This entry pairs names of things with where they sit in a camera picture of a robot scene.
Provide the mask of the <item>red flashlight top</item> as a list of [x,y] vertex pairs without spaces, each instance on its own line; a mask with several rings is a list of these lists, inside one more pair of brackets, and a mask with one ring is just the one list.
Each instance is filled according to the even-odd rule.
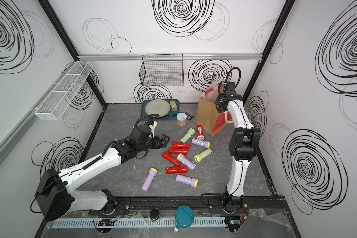
[[191,149],[191,145],[189,143],[173,142],[172,148]]

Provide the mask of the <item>red flashlight diagonal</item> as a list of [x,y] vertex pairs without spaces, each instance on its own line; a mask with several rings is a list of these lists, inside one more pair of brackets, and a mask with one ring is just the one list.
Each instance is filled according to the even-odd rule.
[[166,160],[168,160],[171,164],[173,164],[175,167],[179,167],[181,165],[181,162],[174,158],[169,152],[164,152],[162,157]]

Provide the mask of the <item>brown jute tote bag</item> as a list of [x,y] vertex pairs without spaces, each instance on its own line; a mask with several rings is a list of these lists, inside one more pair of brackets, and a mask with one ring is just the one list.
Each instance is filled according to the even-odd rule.
[[205,91],[198,102],[197,114],[195,123],[202,126],[202,129],[214,136],[220,132],[226,125],[234,124],[233,118],[230,112],[227,112],[227,121],[225,120],[225,111],[222,109],[219,111],[215,101],[219,96],[218,86]]

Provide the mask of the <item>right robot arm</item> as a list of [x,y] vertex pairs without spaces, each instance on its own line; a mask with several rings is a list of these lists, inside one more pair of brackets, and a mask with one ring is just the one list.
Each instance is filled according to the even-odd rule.
[[236,85],[233,82],[223,82],[218,84],[219,93],[215,104],[226,110],[232,120],[225,116],[225,122],[233,124],[233,131],[229,152],[232,157],[232,171],[229,182],[223,195],[226,204],[244,205],[245,180],[249,165],[254,156],[257,155],[261,132],[250,122],[245,111],[242,97],[235,91]]

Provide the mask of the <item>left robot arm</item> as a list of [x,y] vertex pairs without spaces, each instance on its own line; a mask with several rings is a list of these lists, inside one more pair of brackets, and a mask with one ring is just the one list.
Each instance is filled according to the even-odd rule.
[[154,134],[155,125],[134,126],[131,135],[110,141],[104,151],[78,165],[56,171],[47,170],[37,187],[35,199],[40,213],[48,222],[74,211],[93,211],[104,216],[112,215],[117,207],[113,195],[107,189],[79,191],[78,188],[103,173],[137,157],[150,149],[166,148],[170,137]]

